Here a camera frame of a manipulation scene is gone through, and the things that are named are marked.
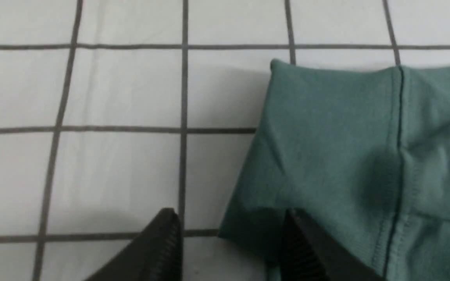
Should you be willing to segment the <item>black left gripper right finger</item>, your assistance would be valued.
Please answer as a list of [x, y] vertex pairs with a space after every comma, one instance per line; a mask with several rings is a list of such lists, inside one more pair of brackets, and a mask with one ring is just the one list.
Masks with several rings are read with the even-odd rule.
[[286, 210], [280, 276], [282, 281], [384, 281], [301, 209]]

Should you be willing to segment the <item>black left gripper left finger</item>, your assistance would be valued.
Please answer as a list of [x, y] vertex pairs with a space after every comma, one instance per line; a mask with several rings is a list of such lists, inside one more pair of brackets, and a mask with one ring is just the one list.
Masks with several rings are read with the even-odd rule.
[[145, 229], [87, 281], [181, 281], [182, 225], [163, 208]]

